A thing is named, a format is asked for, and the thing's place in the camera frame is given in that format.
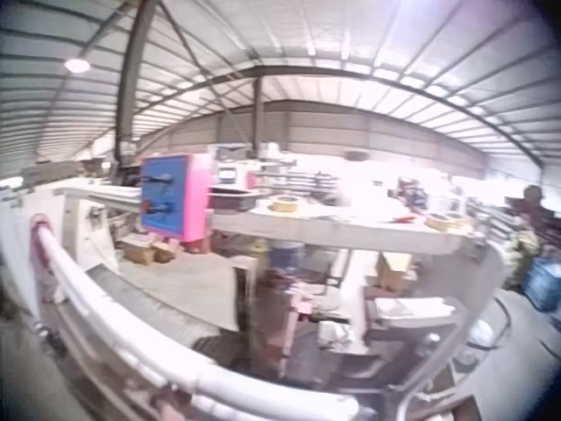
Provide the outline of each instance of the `blue container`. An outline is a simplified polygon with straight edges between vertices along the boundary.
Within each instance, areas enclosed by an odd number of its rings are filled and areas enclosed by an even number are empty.
[[[561,299],[561,264],[536,258],[523,291],[539,311],[553,311]]]
[[[269,266],[284,275],[297,274],[304,256],[304,244],[271,240],[269,245]]]

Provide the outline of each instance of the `steel column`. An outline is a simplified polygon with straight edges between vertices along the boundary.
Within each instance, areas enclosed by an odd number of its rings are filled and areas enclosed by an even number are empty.
[[[132,24],[129,34],[129,42],[124,53],[123,68],[121,70],[121,81],[117,94],[117,112],[115,115],[115,165],[113,166],[113,178],[118,174],[121,166],[121,142],[132,142],[132,120],[136,108],[136,92],[138,75],[144,45],[148,39],[148,31],[152,26],[152,20],[159,0],[141,0],[137,10],[137,16]]]
[[[264,110],[263,110],[263,78],[258,77],[253,81],[253,105],[252,105],[252,157],[259,156],[259,146],[263,139]]]

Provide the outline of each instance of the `curved white pipe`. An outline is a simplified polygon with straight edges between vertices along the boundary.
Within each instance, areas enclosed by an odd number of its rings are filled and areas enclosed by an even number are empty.
[[[39,238],[63,290],[80,303],[78,310],[99,336],[167,381],[249,416],[281,421],[345,421],[359,412],[352,396],[292,389],[239,375],[171,340],[133,316],[99,288],[60,247],[45,227]]]

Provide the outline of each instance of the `paper roll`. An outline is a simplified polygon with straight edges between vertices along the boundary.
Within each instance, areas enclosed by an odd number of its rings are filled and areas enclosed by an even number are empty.
[[[273,196],[271,200],[271,211],[275,212],[296,212],[301,201],[300,197],[289,195]]]

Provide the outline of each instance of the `ceiling light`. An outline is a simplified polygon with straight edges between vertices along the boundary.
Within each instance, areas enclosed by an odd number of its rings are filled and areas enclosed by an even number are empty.
[[[312,41],[308,41],[306,43],[306,47],[308,48],[308,55],[310,57],[316,57],[316,47]]]
[[[374,70],[374,76],[381,77],[382,79],[388,79],[389,81],[397,81],[400,74],[392,70],[386,70],[384,68],[377,68]]]
[[[477,114],[478,116],[482,116],[483,114],[487,114],[487,111],[485,111],[485,109],[483,109],[483,108],[481,108],[481,107],[478,107],[478,106],[472,107],[472,108],[470,109],[470,111],[471,111],[473,114]]]
[[[341,48],[341,60],[346,61],[351,54],[351,38],[349,33],[344,35],[343,47]]]
[[[403,76],[403,79],[401,79],[401,81],[406,85],[412,86],[413,88],[421,88],[424,85],[424,81],[412,76]]]
[[[436,96],[447,96],[448,95],[448,91],[446,89],[444,89],[441,86],[438,85],[431,85],[426,89],[427,92],[429,92],[432,95],[436,95]]]
[[[72,73],[84,73],[89,70],[89,63],[84,59],[66,60],[64,66]]]
[[[199,92],[198,91],[189,91],[189,92],[185,92],[184,94],[180,95],[181,99],[184,99],[185,101],[197,101],[199,99]]]
[[[451,103],[459,105],[460,107],[465,107],[466,105],[469,105],[469,101],[462,96],[453,96],[452,98],[449,99],[449,101]]]

